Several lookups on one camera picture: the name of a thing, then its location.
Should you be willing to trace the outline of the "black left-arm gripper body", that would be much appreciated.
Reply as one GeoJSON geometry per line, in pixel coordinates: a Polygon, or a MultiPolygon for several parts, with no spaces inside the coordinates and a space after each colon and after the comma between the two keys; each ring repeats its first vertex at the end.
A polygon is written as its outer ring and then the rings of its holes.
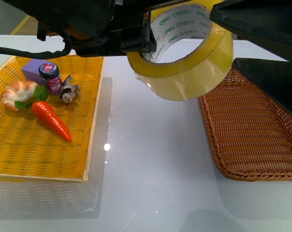
{"type": "Polygon", "coordinates": [[[38,21],[37,38],[53,34],[63,38],[63,50],[30,53],[7,51],[27,58],[58,58],[74,50],[81,57],[124,56],[155,52],[150,12],[126,10],[114,0],[7,0],[38,21]]]}

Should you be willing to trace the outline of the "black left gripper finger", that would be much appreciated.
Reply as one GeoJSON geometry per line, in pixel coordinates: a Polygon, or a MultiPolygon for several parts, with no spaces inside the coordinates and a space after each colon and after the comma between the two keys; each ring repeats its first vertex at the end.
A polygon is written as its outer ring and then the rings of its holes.
{"type": "Polygon", "coordinates": [[[236,58],[232,67],[292,116],[292,63],[236,58]]]}
{"type": "Polygon", "coordinates": [[[209,18],[292,62],[292,0],[227,0],[215,4],[209,18]]]}

